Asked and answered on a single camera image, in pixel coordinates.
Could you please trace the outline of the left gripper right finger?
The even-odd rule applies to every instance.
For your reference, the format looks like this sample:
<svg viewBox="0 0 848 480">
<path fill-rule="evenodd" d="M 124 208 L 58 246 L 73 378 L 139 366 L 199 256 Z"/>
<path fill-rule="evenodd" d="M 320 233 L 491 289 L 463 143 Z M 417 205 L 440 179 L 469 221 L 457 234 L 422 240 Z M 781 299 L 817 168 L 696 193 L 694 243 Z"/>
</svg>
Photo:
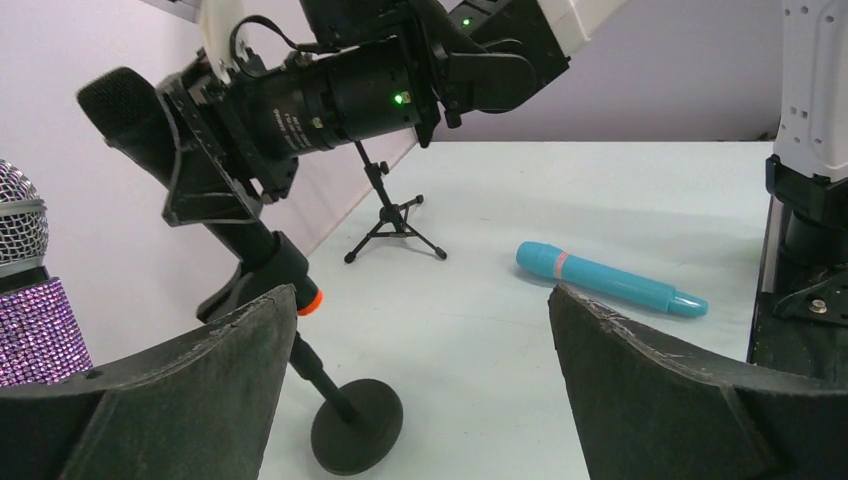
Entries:
<svg viewBox="0 0 848 480">
<path fill-rule="evenodd" d="M 558 284 L 553 342 L 593 479 L 843 479 L 847 392 L 734 360 Z"/>
</svg>

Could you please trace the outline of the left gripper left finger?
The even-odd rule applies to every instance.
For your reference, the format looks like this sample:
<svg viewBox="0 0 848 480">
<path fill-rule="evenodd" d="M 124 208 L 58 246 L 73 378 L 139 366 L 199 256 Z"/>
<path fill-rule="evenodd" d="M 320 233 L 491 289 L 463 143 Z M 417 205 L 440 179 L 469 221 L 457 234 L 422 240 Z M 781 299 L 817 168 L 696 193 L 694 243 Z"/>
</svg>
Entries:
<svg viewBox="0 0 848 480">
<path fill-rule="evenodd" d="M 1 392 L 5 479 L 255 479 L 297 326 L 283 285 L 59 383 Z"/>
</svg>

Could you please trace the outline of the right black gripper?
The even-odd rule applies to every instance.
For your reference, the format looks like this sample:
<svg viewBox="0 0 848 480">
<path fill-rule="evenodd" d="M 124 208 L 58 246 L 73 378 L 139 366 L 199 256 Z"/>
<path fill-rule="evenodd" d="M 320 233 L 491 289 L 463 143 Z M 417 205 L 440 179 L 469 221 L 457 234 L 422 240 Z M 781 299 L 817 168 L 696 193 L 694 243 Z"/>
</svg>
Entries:
<svg viewBox="0 0 848 480">
<path fill-rule="evenodd" d="M 172 227 L 253 223 L 290 194 L 298 156 L 260 146 L 244 92 L 258 82 L 233 76 L 225 85 L 200 56 L 156 87 L 176 148 L 162 211 Z"/>
</svg>

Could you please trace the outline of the black orange-ring microphone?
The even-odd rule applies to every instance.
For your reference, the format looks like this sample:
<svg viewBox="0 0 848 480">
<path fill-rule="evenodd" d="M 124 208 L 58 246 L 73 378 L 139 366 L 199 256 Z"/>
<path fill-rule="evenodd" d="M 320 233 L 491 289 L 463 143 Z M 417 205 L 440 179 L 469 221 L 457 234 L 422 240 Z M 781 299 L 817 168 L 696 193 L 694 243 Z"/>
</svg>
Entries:
<svg viewBox="0 0 848 480">
<path fill-rule="evenodd" d="M 117 67 L 83 86 L 76 100 L 109 147 L 166 189 L 162 218 L 169 226 L 200 224 L 237 258 L 230 279 L 197 307 L 200 321 L 288 284 L 299 315 L 321 306 L 324 293 L 310 278 L 305 255 L 261 221 L 244 161 L 210 131 L 177 76 L 154 87 Z"/>
</svg>

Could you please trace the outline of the purple glitter microphone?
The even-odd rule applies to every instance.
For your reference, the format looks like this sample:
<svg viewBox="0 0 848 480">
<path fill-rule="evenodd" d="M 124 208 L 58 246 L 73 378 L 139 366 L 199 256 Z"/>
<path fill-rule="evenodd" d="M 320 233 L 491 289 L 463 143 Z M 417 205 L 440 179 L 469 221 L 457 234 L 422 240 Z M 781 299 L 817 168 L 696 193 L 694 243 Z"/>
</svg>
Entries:
<svg viewBox="0 0 848 480">
<path fill-rule="evenodd" d="M 55 384 L 93 367 L 62 281 L 44 266 L 47 207 L 1 162 L 1 385 Z"/>
</svg>

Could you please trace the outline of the teal blue microphone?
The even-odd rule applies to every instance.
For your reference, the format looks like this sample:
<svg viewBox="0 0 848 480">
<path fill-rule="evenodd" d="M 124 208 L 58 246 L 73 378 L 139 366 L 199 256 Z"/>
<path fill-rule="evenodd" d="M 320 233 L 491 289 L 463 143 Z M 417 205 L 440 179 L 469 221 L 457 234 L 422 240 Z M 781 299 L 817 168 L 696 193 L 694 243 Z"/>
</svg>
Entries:
<svg viewBox="0 0 848 480">
<path fill-rule="evenodd" d="M 687 318 L 708 313 L 704 299 L 675 286 L 571 254 L 554 245 L 525 241 L 515 253 L 528 272 L 600 292 L 631 304 Z"/>
</svg>

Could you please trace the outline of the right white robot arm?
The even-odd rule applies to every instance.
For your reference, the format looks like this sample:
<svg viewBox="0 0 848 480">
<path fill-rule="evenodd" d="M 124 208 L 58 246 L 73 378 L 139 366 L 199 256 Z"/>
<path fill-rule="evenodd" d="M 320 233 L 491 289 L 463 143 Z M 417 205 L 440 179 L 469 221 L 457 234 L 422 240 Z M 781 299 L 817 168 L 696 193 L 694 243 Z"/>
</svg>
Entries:
<svg viewBox="0 0 848 480">
<path fill-rule="evenodd" d="M 156 89 L 176 146 L 172 226 L 249 224 L 286 198 L 299 160 L 440 123 L 512 111 L 562 75 L 618 1 L 304 1 L 310 42 L 268 65 L 239 1 L 194 5 L 203 46 Z"/>
</svg>

